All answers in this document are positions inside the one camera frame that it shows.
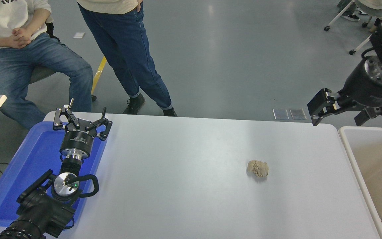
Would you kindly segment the person's right hand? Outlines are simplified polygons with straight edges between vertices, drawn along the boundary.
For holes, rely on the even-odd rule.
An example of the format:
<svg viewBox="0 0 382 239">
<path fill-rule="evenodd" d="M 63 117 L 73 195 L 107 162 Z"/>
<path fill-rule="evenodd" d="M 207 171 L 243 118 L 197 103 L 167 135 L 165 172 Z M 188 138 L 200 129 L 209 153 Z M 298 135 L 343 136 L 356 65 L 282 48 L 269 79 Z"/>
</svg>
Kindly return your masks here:
<svg viewBox="0 0 382 239">
<path fill-rule="evenodd" d="M 27 39 L 24 36 L 15 36 L 15 35 L 9 36 L 6 39 L 6 41 L 7 41 L 6 44 L 8 47 L 12 47 L 16 49 L 21 49 L 31 43 L 30 39 Z"/>
</svg>

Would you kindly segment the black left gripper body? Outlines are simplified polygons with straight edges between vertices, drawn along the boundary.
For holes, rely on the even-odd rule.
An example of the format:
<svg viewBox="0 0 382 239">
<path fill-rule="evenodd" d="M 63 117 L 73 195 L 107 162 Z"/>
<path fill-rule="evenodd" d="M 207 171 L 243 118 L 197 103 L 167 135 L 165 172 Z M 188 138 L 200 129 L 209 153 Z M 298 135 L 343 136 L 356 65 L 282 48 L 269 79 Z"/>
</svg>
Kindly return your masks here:
<svg viewBox="0 0 382 239">
<path fill-rule="evenodd" d="M 68 153 L 71 150 L 79 150 L 82 153 L 91 153 L 94 144 L 94 137 L 97 134 L 96 128 L 91 127 L 91 121 L 79 119 L 79 129 L 72 121 L 65 126 L 65 137 L 60 147 L 60 153 Z"/>
</svg>

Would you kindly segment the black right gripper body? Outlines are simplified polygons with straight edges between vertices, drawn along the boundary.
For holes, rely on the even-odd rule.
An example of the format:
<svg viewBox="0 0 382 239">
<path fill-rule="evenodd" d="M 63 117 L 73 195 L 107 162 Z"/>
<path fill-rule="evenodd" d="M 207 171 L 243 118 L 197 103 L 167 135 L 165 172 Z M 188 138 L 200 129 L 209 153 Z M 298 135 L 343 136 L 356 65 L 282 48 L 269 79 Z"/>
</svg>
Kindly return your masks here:
<svg viewBox="0 0 382 239">
<path fill-rule="evenodd" d="M 382 63 L 363 59 L 345 81 L 339 95 L 367 107 L 382 107 Z"/>
</svg>

